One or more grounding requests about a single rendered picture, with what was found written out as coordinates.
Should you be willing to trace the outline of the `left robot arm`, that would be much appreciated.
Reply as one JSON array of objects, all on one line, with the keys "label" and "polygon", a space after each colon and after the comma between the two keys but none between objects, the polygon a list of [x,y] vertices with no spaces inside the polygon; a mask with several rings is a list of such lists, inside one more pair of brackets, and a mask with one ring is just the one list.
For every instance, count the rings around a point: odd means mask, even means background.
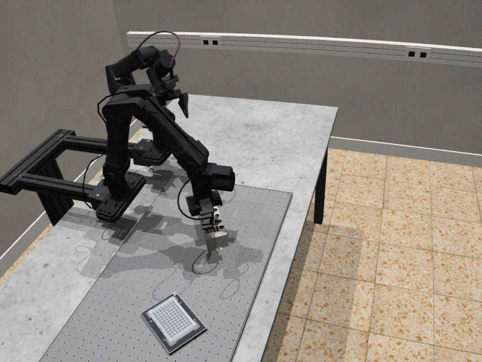
[{"label": "left robot arm", "polygon": [[[167,49],[158,50],[155,46],[148,46],[136,49],[131,54],[117,62],[105,67],[107,83],[110,94],[114,94],[120,87],[126,85],[136,85],[132,72],[137,69],[145,69],[149,77],[150,83],[162,77],[165,77],[170,71],[169,67],[173,56],[168,53]],[[149,68],[150,67],[150,68]],[[120,78],[115,80],[115,78]],[[174,79],[163,82],[166,89],[175,88],[179,81],[178,75],[174,75]],[[153,133],[151,129],[148,131],[153,134],[153,145],[143,154],[144,159],[159,161],[168,151],[169,148]]]}]

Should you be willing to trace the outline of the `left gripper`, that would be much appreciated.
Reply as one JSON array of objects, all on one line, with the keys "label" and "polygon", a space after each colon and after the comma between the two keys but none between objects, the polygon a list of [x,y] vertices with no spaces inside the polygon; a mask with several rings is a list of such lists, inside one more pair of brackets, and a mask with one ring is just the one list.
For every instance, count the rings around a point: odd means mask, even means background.
[{"label": "left gripper", "polygon": [[182,109],[183,114],[185,115],[186,118],[188,118],[188,93],[181,93],[180,89],[166,89],[163,85],[163,82],[167,82],[174,79],[173,77],[170,76],[165,76],[161,78],[161,81],[159,79],[153,81],[151,84],[156,88],[155,93],[155,98],[158,100],[159,104],[161,106],[166,105],[166,101],[170,101],[176,98],[179,98],[179,106]]}]

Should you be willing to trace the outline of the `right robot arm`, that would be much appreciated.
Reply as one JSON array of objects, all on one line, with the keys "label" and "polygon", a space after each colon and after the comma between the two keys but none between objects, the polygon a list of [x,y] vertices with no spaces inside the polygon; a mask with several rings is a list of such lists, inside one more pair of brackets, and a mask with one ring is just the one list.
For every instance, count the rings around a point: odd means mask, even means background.
[{"label": "right robot arm", "polygon": [[[153,95],[155,91],[152,84],[122,86],[115,93],[139,92],[149,99],[139,94],[121,93],[112,96],[102,108],[107,123],[103,186],[108,186],[109,194],[96,209],[99,215],[114,218],[144,179],[143,174],[128,171],[131,162],[128,157],[128,137],[133,115],[170,149],[177,163],[187,172],[188,178],[206,165],[203,155],[208,160],[207,148],[178,126]],[[231,166],[208,162],[207,167],[191,179],[191,185],[198,192],[205,192],[209,188],[232,192],[235,173]]]}]

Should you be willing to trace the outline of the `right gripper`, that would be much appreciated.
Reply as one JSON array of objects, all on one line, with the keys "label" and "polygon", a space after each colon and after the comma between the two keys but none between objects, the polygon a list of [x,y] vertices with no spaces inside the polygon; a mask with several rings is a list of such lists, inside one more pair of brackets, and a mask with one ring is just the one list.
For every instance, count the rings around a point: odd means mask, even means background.
[{"label": "right gripper", "polygon": [[[200,218],[211,217],[214,214],[214,206],[222,206],[222,200],[217,190],[212,191],[209,188],[205,192],[198,192],[193,189],[192,191],[193,196],[186,197],[191,216],[200,215]],[[210,218],[201,220],[201,225],[211,223],[213,222],[210,222]]]}]

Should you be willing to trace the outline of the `white multi-well plate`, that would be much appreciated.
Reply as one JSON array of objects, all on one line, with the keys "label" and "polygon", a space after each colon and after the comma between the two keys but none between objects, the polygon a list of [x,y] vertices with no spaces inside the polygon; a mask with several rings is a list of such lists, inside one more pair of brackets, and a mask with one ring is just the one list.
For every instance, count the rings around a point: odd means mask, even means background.
[{"label": "white multi-well plate", "polygon": [[152,308],[148,314],[170,344],[182,339],[198,327],[174,297]]}]

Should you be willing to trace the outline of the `white operator panel with labelled keys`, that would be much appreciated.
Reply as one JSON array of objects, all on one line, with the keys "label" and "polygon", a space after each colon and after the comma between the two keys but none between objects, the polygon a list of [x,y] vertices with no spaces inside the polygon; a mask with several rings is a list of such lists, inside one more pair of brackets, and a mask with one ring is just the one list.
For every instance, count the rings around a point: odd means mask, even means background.
[{"label": "white operator panel with labelled keys", "polygon": [[222,222],[222,218],[220,216],[220,213],[218,211],[217,206],[214,206],[214,214],[212,217],[218,217],[218,223],[219,225],[214,225],[214,229],[211,230],[205,230],[204,234],[206,237],[206,244],[208,247],[208,250],[213,250],[216,249],[217,252],[223,251],[222,247],[229,246],[228,238],[227,238],[227,232],[225,230],[225,227]]}]

